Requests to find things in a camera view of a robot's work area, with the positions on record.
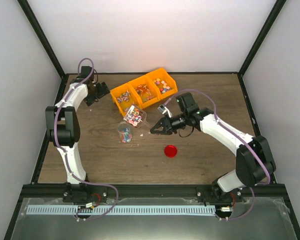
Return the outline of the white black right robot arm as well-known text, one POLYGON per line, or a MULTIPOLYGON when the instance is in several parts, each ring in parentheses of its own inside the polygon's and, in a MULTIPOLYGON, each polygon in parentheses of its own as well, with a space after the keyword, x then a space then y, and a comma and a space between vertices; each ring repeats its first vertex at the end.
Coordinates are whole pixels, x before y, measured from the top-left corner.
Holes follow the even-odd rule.
POLYGON ((234 154, 235 169, 212 183, 215 200, 226 200, 235 189, 271 182, 271 174, 277 168, 265 137, 252 136, 229 125, 218 117, 215 108, 199 108, 190 92, 176 94, 175 97, 181 113, 173 116, 166 104, 160 105, 158 110, 163 117, 150 129, 150 133, 172 135, 189 126, 213 137, 234 154))

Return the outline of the brown slotted plastic scoop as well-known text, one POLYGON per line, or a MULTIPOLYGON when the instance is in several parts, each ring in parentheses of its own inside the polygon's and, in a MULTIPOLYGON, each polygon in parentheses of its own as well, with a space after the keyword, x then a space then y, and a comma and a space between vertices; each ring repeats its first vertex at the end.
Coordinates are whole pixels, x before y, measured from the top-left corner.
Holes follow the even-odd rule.
POLYGON ((130 106, 123 120, 136 129, 146 127, 150 130, 152 128, 152 125, 147 122, 147 113, 135 104, 130 106))

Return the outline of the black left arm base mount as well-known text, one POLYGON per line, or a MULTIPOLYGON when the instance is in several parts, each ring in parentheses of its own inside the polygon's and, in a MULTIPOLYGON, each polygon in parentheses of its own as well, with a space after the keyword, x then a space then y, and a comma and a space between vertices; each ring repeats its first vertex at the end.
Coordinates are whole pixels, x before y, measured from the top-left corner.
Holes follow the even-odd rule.
POLYGON ((102 203, 107 199, 107 187, 85 183, 65 183, 63 193, 64 203, 86 204, 90 202, 102 203))

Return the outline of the red jar lid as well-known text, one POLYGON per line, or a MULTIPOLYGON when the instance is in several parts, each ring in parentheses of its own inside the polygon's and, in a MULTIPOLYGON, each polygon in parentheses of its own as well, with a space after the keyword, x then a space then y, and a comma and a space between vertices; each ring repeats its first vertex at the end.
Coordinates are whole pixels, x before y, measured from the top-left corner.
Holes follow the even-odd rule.
POLYGON ((177 148, 174 145, 167 145, 164 148, 164 154, 168 158, 174 158, 178 153, 177 148))

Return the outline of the clear plastic jar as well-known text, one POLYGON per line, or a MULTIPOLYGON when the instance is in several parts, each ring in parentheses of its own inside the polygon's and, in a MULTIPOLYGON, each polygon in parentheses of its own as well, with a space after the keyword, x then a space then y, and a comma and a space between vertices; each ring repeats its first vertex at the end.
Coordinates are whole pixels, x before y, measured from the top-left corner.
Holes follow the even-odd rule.
POLYGON ((132 140, 131 125, 122 121, 117 126, 120 141, 122 143, 129 143, 132 140))

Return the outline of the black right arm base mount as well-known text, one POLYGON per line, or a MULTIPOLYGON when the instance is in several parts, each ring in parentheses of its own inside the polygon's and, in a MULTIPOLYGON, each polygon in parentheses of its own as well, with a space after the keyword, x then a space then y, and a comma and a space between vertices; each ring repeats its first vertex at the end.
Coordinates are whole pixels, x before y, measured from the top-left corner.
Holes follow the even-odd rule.
POLYGON ((218 205, 218 204, 228 204, 233 202, 241 202, 242 197, 237 195, 237 190, 232 190, 230 192, 223 192, 216 184, 202 184, 195 187, 197 193, 197 198, 199 202, 218 205))

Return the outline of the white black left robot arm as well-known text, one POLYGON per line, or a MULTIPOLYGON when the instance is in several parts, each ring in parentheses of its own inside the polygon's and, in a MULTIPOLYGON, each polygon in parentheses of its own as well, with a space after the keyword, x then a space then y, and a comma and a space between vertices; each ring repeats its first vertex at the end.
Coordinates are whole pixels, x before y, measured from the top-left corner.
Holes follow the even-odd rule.
POLYGON ((93 67, 82 66, 62 99, 45 109, 47 139, 60 153, 66 181, 73 185, 88 182, 79 153, 81 129, 77 110, 82 102, 89 107, 110 93, 105 82, 95 80, 95 73, 93 67))

